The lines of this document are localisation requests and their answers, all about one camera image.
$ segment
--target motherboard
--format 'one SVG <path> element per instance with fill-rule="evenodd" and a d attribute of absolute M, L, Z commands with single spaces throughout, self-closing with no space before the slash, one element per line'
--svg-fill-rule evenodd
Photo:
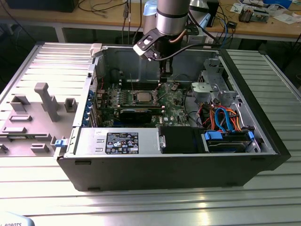
<path fill-rule="evenodd" d="M 99 126 L 189 126 L 183 106 L 186 90 L 176 82 L 111 84 L 97 91 Z"/>

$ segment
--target floor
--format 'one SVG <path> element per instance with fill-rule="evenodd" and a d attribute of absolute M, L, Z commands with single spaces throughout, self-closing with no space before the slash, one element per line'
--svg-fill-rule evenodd
<path fill-rule="evenodd" d="M 54 28 L 32 26 L 25 26 L 24 28 L 36 41 L 57 42 Z M 11 79 L 34 46 L 33 41 L 28 37 L 24 30 L 17 25 L 13 27 L 13 30 L 14 34 L 12 36 L 8 36 L 7 33 L 0 36 L 0 90 L 3 90 L 6 83 Z M 65 33 L 68 42 L 121 44 L 120 31 L 96 30 L 93 32 L 92 30 L 87 29 L 67 28 L 65 29 Z M 124 36 L 125 43 L 127 44 L 127 32 L 124 33 Z M 238 46 L 237 43 L 239 42 L 240 40 L 234 39 L 231 42 L 231 46 L 229 47 L 229 45 L 226 45 L 225 48 L 236 48 Z M 284 61 L 291 55 L 291 43 L 288 42 L 242 40 L 239 48 L 264 50 L 279 68 L 282 68 Z M 299 52 L 284 70 L 285 75 L 297 88 L 301 85 L 301 80 L 296 78 L 296 75 L 301 73 L 300 62 L 301 53 Z"/>

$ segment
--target blue cable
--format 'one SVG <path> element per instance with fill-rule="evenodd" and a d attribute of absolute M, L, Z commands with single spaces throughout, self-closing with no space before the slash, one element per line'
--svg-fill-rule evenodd
<path fill-rule="evenodd" d="M 226 130 L 220 125 L 220 123 L 218 122 L 218 112 L 219 111 L 224 111 L 225 113 L 225 118 L 226 118 L 226 123 L 227 123 L 227 127 L 230 131 L 235 131 L 230 123 L 230 117 L 228 115 L 228 112 L 226 111 L 226 109 L 223 109 L 223 108 L 218 108 L 216 111 L 215 111 L 215 116 L 214 116 L 214 119 L 215 119 L 215 123 L 216 125 L 218 126 L 218 128 L 220 128 L 224 133 L 226 132 Z"/>
<path fill-rule="evenodd" d="M 220 20 L 224 22 L 225 29 L 226 29 L 225 38 L 224 38 L 224 41 L 222 41 L 222 45 L 221 45 L 221 48 L 222 48 L 224 46 L 225 42 L 226 42 L 226 39 L 227 39 L 228 28 L 227 28 L 226 22 L 223 19 L 220 19 Z"/>

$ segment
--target computer tower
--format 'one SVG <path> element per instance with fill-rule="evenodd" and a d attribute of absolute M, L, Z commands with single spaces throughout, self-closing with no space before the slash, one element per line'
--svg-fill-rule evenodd
<path fill-rule="evenodd" d="M 15 9 L 50 10 L 71 13 L 79 0 L 7 0 L 8 6 Z"/>
<path fill-rule="evenodd" d="M 218 0 L 207 0 L 207 5 L 209 7 L 209 13 L 211 15 L 207 27 L 212 27 L 213 26 L 213 22 L 215 19 L 215 15 L 219 6 L 219 1 Z"/>

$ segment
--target circuit board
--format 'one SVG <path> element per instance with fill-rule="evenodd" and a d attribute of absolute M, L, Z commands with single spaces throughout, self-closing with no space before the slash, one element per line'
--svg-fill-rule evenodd
<path fill-rule="evenodd" d="M 101 127 L 122 127 L 122 109 L 152 112 L 151 121 L 127 124 L 124 127 L 157 128 L 159 126 L 189 126 L 183 107 L 183 90 L 171 90 L 173 83 L 164 83 L 158 90 L 122 89 L 116 84 L 98 92 L 97 103 Z"/>

